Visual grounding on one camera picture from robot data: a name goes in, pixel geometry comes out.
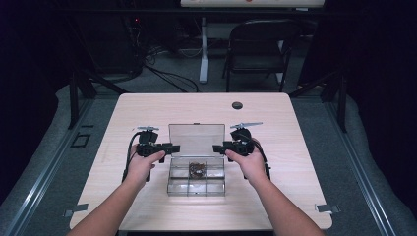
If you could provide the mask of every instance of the hand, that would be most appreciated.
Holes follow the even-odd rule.
[[[268,178],[265,173],[264,159],[257,147],[248,156],[242,156],[229,149],[225,154],[240,165],[243,175],[245,175],[251,185],[254,185],[256,180]]]
[[[150,170],[155,167],[153,163],[162,159],[165,156],[165,151],[162,150],[148,157],[142,157],[136,153],[136,147],[137,145],[134,145],[131,148],[132,157],[126,180],[134,181],[140,188],[142,188],[147,181]]]

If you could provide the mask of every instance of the round black object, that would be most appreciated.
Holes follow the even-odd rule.
[[[233,109],[240,110],[240,109],[242,109],[243,104],[242,104],[242,102],[235,101],[235,102],[232,103],[232,107],[233,107]]]

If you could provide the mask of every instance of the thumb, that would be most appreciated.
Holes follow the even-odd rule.
[[[149,161],[149,163],[154,163],[158,160],[161,160],[164,156],[165,156],[165,151],[160,150],[159,152],[146,157],[146,160]]]
[[[233,150],[227,149],[224,153],[226,154],[227,157],[236,161],[238,164],[240,164],[240,162],[242,161],[242,158],[244,158],[242,155],[234,152]]]

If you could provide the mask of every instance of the metal rail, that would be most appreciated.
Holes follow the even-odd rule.
[[[88,111],[91,109],[93,100],[87,99],[80,110],[80,120],[75,124],[75,127],[72,130],[68,130],[65,136],[63,137],[61,143],[59,144],[55,154],[49,163],[40,173],[33,187],[31,188],[28,196],[26,197],[24,203],[13,219],[12,223],[9,225],[9,228],[6,231],[5,235],[23,235],[25,232],[28,223],[30,222],[31,217],[36,211],[37,206],[42,200],[43,196],[46,193],[50,183],[52,182],[56,172],[58,171],[61,163],[64,159],[64,152],[71,145],[71,141],[78,134],[78,130],[81,128],[82,121],[88,114]]]
[[[343,144],[348,153],[348,159],[351,164],[353,174],[355,175],[355,178],[358,181],[358,185],[362,191],[365,201],[368,204],[371,214],[374,217],[378,228],[380,229],[381,235],[396,235],[384,210],[384,206],[382,205],[380,198],[378,197],[377,193],[374,190],[374,187],[372,186],[371,181],[368,178],[368,175],[362,165],[361,160],[359,159],[355,147],[350,141],[348,133],[343,133],[338,126],[335,117],[336,108],[334,107],[334,104],[327,102],[325,103],[325,108],[328,112],[329,117],[332,118],[331,122],[335,130],[337,131],[340,139],[343,141]]]

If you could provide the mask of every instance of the table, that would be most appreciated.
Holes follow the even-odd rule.
[[[325,0],[181,0],[181,7],[191,8],[296,8],[306,11],[308,8],[322,8]],[[236,26],[222,26],[221,24],[208,25],[206,18],[202,18],[202,65],[200,67],[200,83],[205,84],[208,81],[209,57],[207,30],[209,28],[219,29],[221,34],[216,38],[228,39],[231,30]]]
[[[235,110],[239,101],[243,108]],[[138,126],[158,127],[158,143],[169,142],[169,124],[224,124],[228,129],[246,122],[267,155],[271,181],[321,228],[331,227],[328,213],[315,205],[326,201],[303,139],[291,101],[285,93],[125,93],[120,96],[80,196],[73,228],[103,202],[118,185],[126,151]],[[235,162],[225,160],[224,197],[168,197],[170,156],[157,163],[150,181],[138,193],[123,220],[122,231],[272,230],[267,214]]]

